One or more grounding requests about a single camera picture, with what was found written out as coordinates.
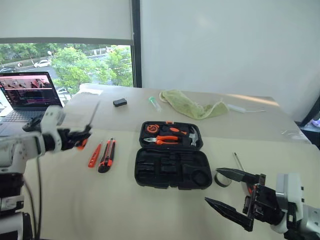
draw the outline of tool case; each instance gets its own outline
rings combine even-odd
[[[160,141],[155,139],[157,136],[161,136]],[[207,156],[199,151],[203,141],[196,125],[146,121],[139,142],[142,148],[136,154],[134,168],[139,185],[180,190],[206,189],[211,185],[211,170]]]

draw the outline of laptop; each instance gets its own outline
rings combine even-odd
[[[0,89],[12,107],[0,122],[0,136],[22,134],[22,126],[48,106],[62,106],[48,72],[0,73]]]

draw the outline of orange-handled pliers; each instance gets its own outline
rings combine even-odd
[[[162,144],[178,144],[178,137],[177,136],[156,136],[156,137],[148,137],[144,138],[143,140],[149,143],[155,143],[157,145]]]

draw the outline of hammer head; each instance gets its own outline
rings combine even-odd
[[[189,134],[189,138],[192,139],[191,146],[196,146],[196,142],[198,141],[198,133],[193,126],[191,128],[194,132]]]

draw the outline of yellow cloth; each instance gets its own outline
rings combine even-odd
[[[190,100],[179,90],[162,91],[159,97],[161,101],[168,102],[177,112],[197,120],[216,117],[229,111],[228,107],[222,101],[214,105],[208,104],[201,106]]]

